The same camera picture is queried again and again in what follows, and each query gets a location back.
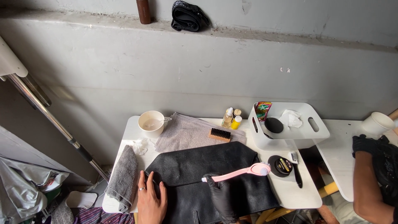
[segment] black rubber glove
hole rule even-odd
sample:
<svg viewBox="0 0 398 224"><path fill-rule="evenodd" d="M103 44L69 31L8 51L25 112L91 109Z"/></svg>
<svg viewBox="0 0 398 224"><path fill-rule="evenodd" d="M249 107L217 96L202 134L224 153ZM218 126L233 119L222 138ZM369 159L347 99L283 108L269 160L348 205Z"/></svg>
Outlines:
<svg viewBox="0 0 398 224"><path fill-rule="evenodd" d="M355 158L355 153L358 151L365 151L372 156L376 155L378 150L377 150L377 140L374 140L373 138L366 138L366 135L361 134L359 137L358 136L353 136L352 137L352 150L354 151L352 153L352 157Z"/></svg>
<svg viewBox="0 0 398 224"><path fill-rule="evenodd" d="M238 221L238 217L232 209L229 183L227 181L214 182L211 178L212 176L220 175L216 173L208 173L204 175L210 187L211 200L220 214L222 223L236 223Z"/></svg>

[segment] brown bottle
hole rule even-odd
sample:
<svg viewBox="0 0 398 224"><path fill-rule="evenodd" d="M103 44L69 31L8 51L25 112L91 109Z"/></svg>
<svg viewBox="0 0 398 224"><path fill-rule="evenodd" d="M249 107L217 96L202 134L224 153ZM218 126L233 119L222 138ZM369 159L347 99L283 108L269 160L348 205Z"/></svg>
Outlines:
<svg viewBox="0 0 398 224"><path fill-rule="evenodd" d="M137 0L138 15L142 24L150 24L150 12L148 0Z"/></svg>

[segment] white table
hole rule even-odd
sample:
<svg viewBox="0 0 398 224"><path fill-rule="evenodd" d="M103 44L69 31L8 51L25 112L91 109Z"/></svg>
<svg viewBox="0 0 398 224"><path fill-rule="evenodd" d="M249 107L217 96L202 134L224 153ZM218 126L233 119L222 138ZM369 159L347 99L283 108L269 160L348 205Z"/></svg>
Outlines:
<svg viewBox="0 0 398 224"><path fill-rule="evenodd" d="M143 137L143 134L137 124L138 118L139 116L133 116L128 120L126 125L126 130L123 134L119 151L116 156L115 164L117 164L125 145L132 145L133 141ZM201 119L219 126L221 125L222 121L222 119L215 119L215 118L201 118ZM288 152L291 151L290 149L261 150L257 148L256 145L254 144L252 135L249 130L248 120L242 120L239 126L239 130L245 131L247 138L246 145L258 153L260 161L268 161L268 158L272 155L281 155L283 157L287 157ZM289 209L319 208L322 205L322 200L318 194L314 182L311 179L307 167L305 166L302 157L297 149L296 153L299 159L298 168L303 181L303 188L300 189L297 186L294 174L282 178L282 177L277 177L274 174L270 173L268 177L271 182L274 193L278 198L280 205L285 208ZM159 153L155 152L154 147L150 147L148 148L148 151L147 153L145 153L145 155L137 155L137 159L139 162L138 165L139 169L145 170L152 163L152 161L156 158L158 154ZM109 213L117 213L119 212L118 207L119 203L115 199L112 199L105 194L104 200L102 202L103 210ZM137 198L135 199L130 212L138 212Z"/></svg>
<svg viewBox="0 0 398 224"><path fill-rule="evenodd" d="M347 201L354 201L353 174L355 159L352 157L352 136L366 134L368 138L378 139L361 128L361 121L323 120L330 137L316 144L339 191ZM392 131L384 133L390 143L398 146L398 136Z"/></svg>

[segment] paper cup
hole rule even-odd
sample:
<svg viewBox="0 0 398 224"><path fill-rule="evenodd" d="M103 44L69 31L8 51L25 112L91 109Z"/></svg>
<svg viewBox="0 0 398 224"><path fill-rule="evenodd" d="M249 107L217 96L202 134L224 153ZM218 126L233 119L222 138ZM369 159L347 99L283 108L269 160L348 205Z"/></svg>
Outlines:
<svg viewBox="0 0 398 224"><path fill-rule="evenodd" d="M164 123L161 124L158 128L154 130L149 130L148 128L145 127L145 122L147 122L150 119L156 119L158 121L164 120L164 116L162 113L155 111L155 110L150 110L145 113L143 113L140 118L138 118L138 126L141 128L141 130L144 132L144 135L147 138L158 138L160 134L163 132L164 129Z"/></svg>
<svg viewBox="0 0 398 224"><path fill-rule="evenodd" d="M362 121L362 128L370 134L380 135L394 129L395 123L387 115L373 112L368 118Z"/></svg>

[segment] pink toothbrush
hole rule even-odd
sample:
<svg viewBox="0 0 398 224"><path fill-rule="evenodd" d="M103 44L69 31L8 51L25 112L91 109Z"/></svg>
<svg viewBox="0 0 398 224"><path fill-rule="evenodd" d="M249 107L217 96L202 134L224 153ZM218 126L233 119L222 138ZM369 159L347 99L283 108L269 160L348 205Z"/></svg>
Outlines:
<svg viewBox="0 0 398 224"><path fill-rule="evenodd" d="M251 173L258 176L266 176L268 175L268 173L270 173L270 171L271 171L271 166L269 165L269 163L261 162L261 163L255 163L248 168L239 169L232 173L228 173L222 176L215 176L211 178L214 180L214 182L220 182L244 173ZM202 182L207 182L205 177L202 178Z"/></svg>

